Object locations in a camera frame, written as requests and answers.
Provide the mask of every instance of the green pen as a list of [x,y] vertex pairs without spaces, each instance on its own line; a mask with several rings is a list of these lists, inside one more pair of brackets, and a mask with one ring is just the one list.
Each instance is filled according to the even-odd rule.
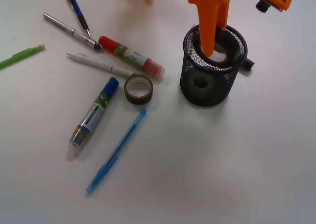
[[26,57],[29,57],[29,56],[31,56],[37,52],[40,52],[44,49],[45,49],[44,45],[38,45],[37,47],[28,48],[26,50],[23,50],[22,52],[19,52],[19,53],[13,55],[11,58],[8,58],[7,60],[0,62],[0,69],[4,68],[12,63],[15,63],[17,61],[20,61]]

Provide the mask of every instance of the blue pen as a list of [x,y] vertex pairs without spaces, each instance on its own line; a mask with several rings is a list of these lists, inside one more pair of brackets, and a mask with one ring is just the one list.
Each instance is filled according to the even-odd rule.
[[87,25],[87,22],[84,19],[83,14],[81,13],[81,10],[76,2],[76,0],[67,0],[69,2],[69,4],[71,5],[71,7],[74,9],[80,24],[82,25],[83,29],[87,32],[88,36],[91,37],[90,32],[89,32],[89,27]]
[[132,125],[129,127],[125,135],[122,137],[122,139],[119,141],[119,143],[115,147],[114,151],[108,157],[107,161],[101,166],[97,174],[94,176],[93,180],[91,181],[88,188],[86,189],[87,193],[92,194],[94,190],[97,188],[97,186],[100,184],[102,179],[107,175],[111,167],[114,165],[115,161],[117,161],[120,152],[123,150],[124,146],[126,145],[126,142],[130,138],[130,136],[133,134],[136,127],[144,118],[146,112],[147,112],[146,109],[143,109],[142,111],[140,111],[135,121],[132,123]]

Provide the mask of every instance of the blue cap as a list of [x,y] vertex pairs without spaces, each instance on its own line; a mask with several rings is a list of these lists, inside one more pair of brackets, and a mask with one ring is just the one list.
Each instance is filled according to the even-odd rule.
[[119,81],[116,78],[111,77],[108,83],[105,85],[105,87],[101,91],[101,93],[107,94],[111,98],[111,96],[117,89],[118,85],[119,85]]

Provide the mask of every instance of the pen holder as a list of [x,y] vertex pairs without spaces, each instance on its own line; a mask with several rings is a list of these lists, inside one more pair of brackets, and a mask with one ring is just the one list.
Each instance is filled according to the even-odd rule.
[[203,107],[219,104],[228,96],[248,53],[246,41],[237,30],[218,27],[215,51],[208,58],[201,48],[199,25],[185,36],[183,51],[182,93],[188,101]]

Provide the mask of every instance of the pen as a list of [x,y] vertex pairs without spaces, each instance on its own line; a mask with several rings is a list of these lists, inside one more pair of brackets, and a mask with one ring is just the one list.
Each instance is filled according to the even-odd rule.
[[85,45],[87,45],[90,48],[93,48],[95,50],[100,50],[101,46],[94,40],[88,39],[86,36],[83,36],[82,34],[78,33],[77,30],[69,27],[68,25],[60,22],[59,20],[55,19],[54,17],[44,13],[43,14],[45,20],[52,23],[53,25],[56,25],[57,27],[61,28],[62,30],[66,31],[68,34],[72,35],[77,40],[81,41]]
[[142,109],[142,111],[140,111],[135,121],[132,123],[132,125],[129,127],[125,135],[122,137],[122,139],[119,141],[119,143],[115,147],[114,151],[108,157],[107,161],[101,166],[97,174],[94,176],[93,180],[91,181],[88,188],[86,189],[87,193],[92,194],[94,190],[97,188],[97,186],[100,184],[102,179],[107,175],[111,167],[114,165],[115,161],[118,159],[120,152],[123,150],[124,146],[126,145],[126,142],[131,137],[136,127],[139,125],[139,123],[142,121],[142,119],[146,115],[146,112],[147,112],[146,109]]
[[80,54],[80,53],[67,53],[67,55],[73,59],[73,60],[77,60],[77,61],[80,61],[80,62],[85,62],[89,65],[92,65],[92,66],[96,66],[98,68],[102,68],[102,69],[105,69],[109,72],[112,72],[114,74],[117,74],[119,76],[122,76],[122,77],[126,77],[126,78],[129,78],[131,76],[133,76],[135,73],[133,71],[129,71],[129,70],[126,70],[126,69],[123,69],[123,68],[120,68],[120,67],[116,67],[116,66],[111,66],[111,65],[108,65],[106,63],[102,63],[102,62],[99,62],[98,60],[96,59],[93,59],[93,58],[90,58],[86,55],[83,55],[83,54]]
[[73,8],[74,12],[76,13],[80,24],[82,25],[83,29],[87,32],[89,38],[91,37],[90,32],[89,32],[89,27],[87,25],[87,22],[84,19],[83,14],[81,13],[81,10],[76,2],[76,0],[68,0],[70,6]]
[[118,85],[118,80],[111,77],[98,97],[94,100],[85,117],[81,120],[80,124],[77,125],[69,143],[69,147],[74,152],[74,155],[76,155],[77,152],[80,151],[80,148],[89,140]]
[[12,63],[15,63],[17,61],[20,61],[26,57],[29,57],[29,56],[31,56],[37,52],[40,52],[44,49],[45,49],[44,45],[38,45],[37,47],[28,48],[26,50],[23,50],[15,55],[13,55],[11,58],[8,58],[7,60],[0,62],[0,69],[4,68]]

